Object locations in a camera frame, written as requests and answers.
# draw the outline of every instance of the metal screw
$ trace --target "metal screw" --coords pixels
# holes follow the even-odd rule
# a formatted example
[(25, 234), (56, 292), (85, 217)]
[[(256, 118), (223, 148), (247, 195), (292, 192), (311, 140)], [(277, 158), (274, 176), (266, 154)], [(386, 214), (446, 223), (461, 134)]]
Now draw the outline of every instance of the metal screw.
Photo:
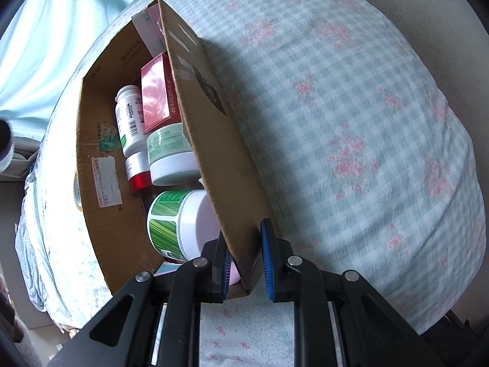
[(345, 279), (348, 281), (357, 281), (360, 278), (360, 275), (355, 271), (346, 271)]
[(289, 257), (287, 262), (290, 266), (299, 266), (302, 263), (302, 258), (300, 256), (293, 255)]
[(195, 258), (192, 263), (196, 268), (203, 268), (205, 265), (207, 265), (207, 259), (202, 257)]
[(146, 272), (146, 271), (142, 271), (142, 272), (139, 272), (138, 274), (136, 274), (136, 281), (139, 282), (139, 283), (144, 283), (146, 281), (148, 281), (151, 277), (151, 273), (149, 272)]

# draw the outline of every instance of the bed sheet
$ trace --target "bed sheet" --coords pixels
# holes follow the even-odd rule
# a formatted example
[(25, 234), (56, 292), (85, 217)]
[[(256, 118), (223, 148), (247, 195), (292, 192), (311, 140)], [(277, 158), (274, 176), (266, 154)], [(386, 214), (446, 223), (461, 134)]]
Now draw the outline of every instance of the bed sheet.
[(81, 58), (131, 1), (24, 1), (0, 40), (0, 117), (14, 136), (42, 140)]
[[(28, 184), (52, 271), (41, 277), (63, 305), (50, 313), (67, 325), (110, 297), (73, 197), (72, 101), (115, 32), (151, 1), (125, 10), (85, 56)], [(480, 267), (485, 213), (469, 135), (400, 32), (364, 0), (165, 1), (203, 39), (295, 252), (332, 272), (358, 270), (418, 332), (434, 324)], [(260, 283), (247, 298), (203, 306), (201, 365), (292, 365), (292, 306), (264, 293)]]

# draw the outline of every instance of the white sticker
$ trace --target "white sticker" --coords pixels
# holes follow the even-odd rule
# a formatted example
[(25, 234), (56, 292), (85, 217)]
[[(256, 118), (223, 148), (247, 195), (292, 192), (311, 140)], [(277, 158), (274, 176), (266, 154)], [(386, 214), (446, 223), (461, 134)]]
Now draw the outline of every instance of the white sticker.
[(92, 157), (95, 189), (98, 205), (101, 208), (122, 204), (119, 181), (117, 180), (116, 159), (108, 157)]

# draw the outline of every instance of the gingham fabric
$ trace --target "gingham fabric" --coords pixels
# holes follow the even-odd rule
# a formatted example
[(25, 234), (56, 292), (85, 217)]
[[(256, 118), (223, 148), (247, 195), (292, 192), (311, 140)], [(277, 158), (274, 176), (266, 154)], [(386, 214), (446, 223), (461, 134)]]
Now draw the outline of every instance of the gingham fabric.
[[(203, 39), (295, 252), (332, 272), (356, 269), (419, 333), (434, 324), (478, 271), (485, 214), (469, 135), (400, 32), (364, 0), (165, 1)], [(118, 26), (128, 20), (126, 12)], [(68, 171), (76, 166), (72, 100), (115, 30), (94, 45), (50, 122), (35, 169), (44, 215), (65, 211), (68, 195), (58, 191), (55, 209), (46, 184), (61, 179), (48, 168), (62, 150)], [(76, 222), (70, 237), (87, 238)], [(48, 243), (66, 252), (67, 233), (50, 227)], [(100, 284), (94, 272), (89, 291)], [(98, 310), (81, 299), (72, 313)], [(200, 365), (292, 366), (292, 328), (292, 306), (272, 305), (263, 283), (247, 298), (205, 305)]]

